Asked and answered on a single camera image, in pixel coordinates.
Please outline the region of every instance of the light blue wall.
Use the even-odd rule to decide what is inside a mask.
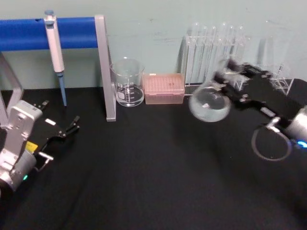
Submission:
[[[276,62],[285,60],[294,77],[307,80],[306,6],[304,0],[6,0],[0,19],[41,18],[45,9],[58,17],[104,14],[112,60],[135,58],[146,72],[160,73],[176,71],[181,39],[192,22],[242,24],[254,41],[246,61],[254,58],[257,39],[273,31],[278,38]],[[63,55],[68,88],[101,84],[96,50],[65,50]],[[58,87],[48,51],[10,52],[5,57],[25,88]],[[0,85],[8,88],[5,80]]]

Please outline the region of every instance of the glass beaker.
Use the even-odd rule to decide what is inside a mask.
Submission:
[[[131,58],[123,58],[113,63],[111,70],[115,75],[116,100],[125,107],[134,107],[144,100],[142,76],[144,65]]]

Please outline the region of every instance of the white label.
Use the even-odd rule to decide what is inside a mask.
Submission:
[[[117,92],[117,96],[119,99],[122,99],[122,100],[125,99],[125,94],[123,94],[122,92]]]
[[[51,121],[50,119],[46,119],[45,120],[47,123],[51,124],[52,126],[54,126],[56,123],[54,121]]]
[[[265,113],[266,115],[268,115],[269,117],[274,117],[276,114],[273,113],[270,109],[268,109],[267,107],[262,107],[260,109],[260,111],[262,111],[263,113]]]

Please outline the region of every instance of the test tube rack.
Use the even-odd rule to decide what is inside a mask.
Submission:
[[[212,79],[221,60],[241,61],[246,44],[242,26],[223,23],[219,28],[194,23],[184,37],[181,73],[185,76],[186,95],[196,86]]]

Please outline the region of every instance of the blue led light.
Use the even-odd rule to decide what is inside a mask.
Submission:
[[[306,142],[303,142],[303,141],[298,141],[297,142],[298,143],[298,145],[300,145],[302,148],[307,148],[307,143]]]

